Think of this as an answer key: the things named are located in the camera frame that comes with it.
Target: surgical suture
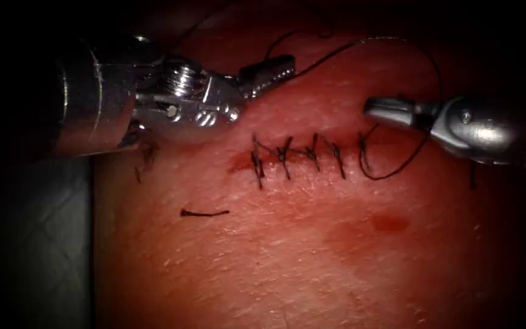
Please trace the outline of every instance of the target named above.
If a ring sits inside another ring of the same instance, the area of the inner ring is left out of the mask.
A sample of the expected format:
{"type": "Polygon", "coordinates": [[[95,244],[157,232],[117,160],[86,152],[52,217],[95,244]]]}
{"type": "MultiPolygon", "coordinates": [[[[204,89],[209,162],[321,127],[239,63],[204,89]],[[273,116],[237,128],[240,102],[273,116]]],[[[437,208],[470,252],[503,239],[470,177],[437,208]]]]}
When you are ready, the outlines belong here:
{"type": "Polygon", "coordinates": [[[342,179],[346,179],[346,172],[344,171],[344,163],[342,162],[342,157],[340,155],[340,148],[336,143],[328,141],[328,139],[321,134],[314,133],[312,136],[312,146],[305,147],[305,150],[298,150],[298,149],[292,149],[290,148],[290,145],[293,141],[292,136],[288,136],[285,143],[283,144],[283,147],[275,147],[275,149],[268,147],[261,142],[257,140],[257,135],[253,134],[253,151],[251,151],[251,162],[253,164],[253,170],[255,172],[255,176],[257,177],[257,182],[259,185],[259,189],[263,189],[263,184],[261,181],[261,178],[265,177],[265,174],[263,173],[263,167],[262,167],[262,161],[259,157],[259,148],[266,150],[272,157],[276,157],[279,162],[281,162],[281,165],[286,171],[286,177],[288,180],[292,179],[292,176],[289,172],[289,169],[287,167],[287,153],[293,152],[299,155],[302,155],[310,160],[313,161],[316,169],[318,172],[320,172],[320,165],[318,163],[318,156],[316,154],[316,146],[318,144],[318,137],[321,137],[326,147],[331,151],[332,155],[336,158],[336,162],[338,163],[339,170],[340,170],[340,176],[342,179]]]}
{"type": "Polygon", "coordinates": [[[214,217],[214,216],[220,216],[223,214],[230,214],[231,212],[228,210],[219,211],[218,213],[195,213],[193,211],[188,211],[184,208],[180,211],[180,217],[187,217],[187,216],[193,216],[193,217],[214,217]]]}

